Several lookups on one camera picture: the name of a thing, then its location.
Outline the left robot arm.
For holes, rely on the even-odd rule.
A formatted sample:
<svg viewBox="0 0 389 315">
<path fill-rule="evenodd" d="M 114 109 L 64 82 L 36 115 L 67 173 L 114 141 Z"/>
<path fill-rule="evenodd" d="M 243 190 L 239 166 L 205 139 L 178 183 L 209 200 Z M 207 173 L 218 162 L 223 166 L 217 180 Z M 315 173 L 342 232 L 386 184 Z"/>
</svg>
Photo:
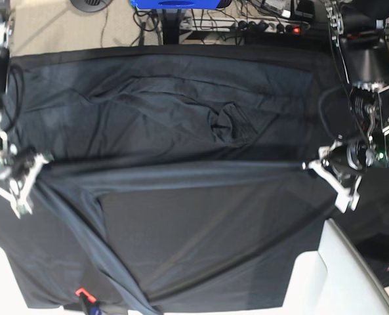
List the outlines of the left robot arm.
<svg viewBox="0 0 389 315">
<path fill-rule="evenodd" d="M 318 158 L 303 163 L 337 193 L 335 207 L 355 210 L 358 187 L 370 167 L 389 167 L 389 51 L 384 19 L 358 11 L 355 1 L 324 1 L 331 53 L 348 109 L 356 124 L 349 136 L 334 136 Z"/>
</svg>

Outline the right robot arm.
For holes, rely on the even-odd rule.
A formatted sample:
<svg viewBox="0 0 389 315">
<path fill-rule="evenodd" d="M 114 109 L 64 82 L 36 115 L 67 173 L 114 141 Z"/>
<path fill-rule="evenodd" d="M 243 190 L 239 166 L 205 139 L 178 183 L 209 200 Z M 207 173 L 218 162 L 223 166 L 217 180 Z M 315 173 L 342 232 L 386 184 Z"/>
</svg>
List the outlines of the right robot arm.
<svg viewBox="0 0 389 315">
<path fill-rule="evenodd" d="M 0 196 L 7 200 L 14 214 L 21 218 L 33 213 L 30 193 L 42 168 L 52 156 L 36 152 L 28 147 L 18 149 L 9 140 L 9 132 L 3 128 L 4 97 L 7 93 L 10 51 L 9 40 L 14 21 L 8 1 L 0 1 Z"/>
</svg>

